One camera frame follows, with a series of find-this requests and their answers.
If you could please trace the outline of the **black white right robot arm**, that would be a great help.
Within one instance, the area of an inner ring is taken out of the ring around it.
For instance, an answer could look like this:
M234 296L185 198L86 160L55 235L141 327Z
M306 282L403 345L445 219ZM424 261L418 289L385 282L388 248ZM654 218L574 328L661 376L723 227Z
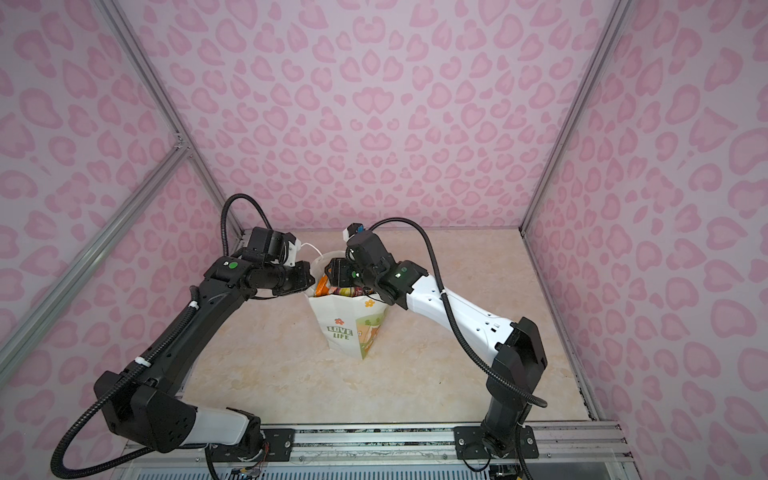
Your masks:
M538 326L495 315L447 289L428 234L431 266L397 260L377 233L355 225L343 253L322 262L332 287L359 288L389 306L398 306L448 329L462 351L487 376L491 396L480 424L480 444L494 458L522 459L528 446L524 427L532 408L545 408L536 396L548 366Z

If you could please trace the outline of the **white paper bag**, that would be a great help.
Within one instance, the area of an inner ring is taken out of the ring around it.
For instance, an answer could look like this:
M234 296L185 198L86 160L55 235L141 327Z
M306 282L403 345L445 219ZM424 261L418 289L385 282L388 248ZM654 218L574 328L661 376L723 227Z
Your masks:
M318 280L325 275L325 266L331 259L343 256L342 251L332 251L310 262L315 284L305 291L305 295L329 347L356 360L363 360L374 343L389 306L377 294L366 289L365 296L354 298L330 294L314 296Z

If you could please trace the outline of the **red yellow candy packet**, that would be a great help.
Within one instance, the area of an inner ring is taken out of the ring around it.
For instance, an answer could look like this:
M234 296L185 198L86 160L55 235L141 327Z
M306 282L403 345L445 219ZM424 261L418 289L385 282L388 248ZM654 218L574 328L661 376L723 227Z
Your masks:
M365 289L362 287L331 287L329 289L330 295L337 295L347 298L354 298L358 296L365 296Z

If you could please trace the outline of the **orange snack packet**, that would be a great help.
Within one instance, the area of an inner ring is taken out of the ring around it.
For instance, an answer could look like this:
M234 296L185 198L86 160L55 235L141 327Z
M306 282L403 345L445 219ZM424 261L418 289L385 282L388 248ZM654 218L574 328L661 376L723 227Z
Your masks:
M330 285L329 278L326 275L323 275L317 282L315 286L315 297L322 297L329 295L332 291L332 286Z

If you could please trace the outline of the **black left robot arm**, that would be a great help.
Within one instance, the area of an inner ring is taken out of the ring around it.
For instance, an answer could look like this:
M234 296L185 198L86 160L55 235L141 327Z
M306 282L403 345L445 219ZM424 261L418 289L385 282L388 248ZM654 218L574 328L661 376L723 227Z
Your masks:
M263 289L275 296L302 293L314 282L307 261L285 266L217 259L166 330L122 372L107 371L96 381L97 396L115 393L101 409L110 432L160 453L210 444L256 457L264 444L257 416L196 407L177 394L206 345L246 301Z

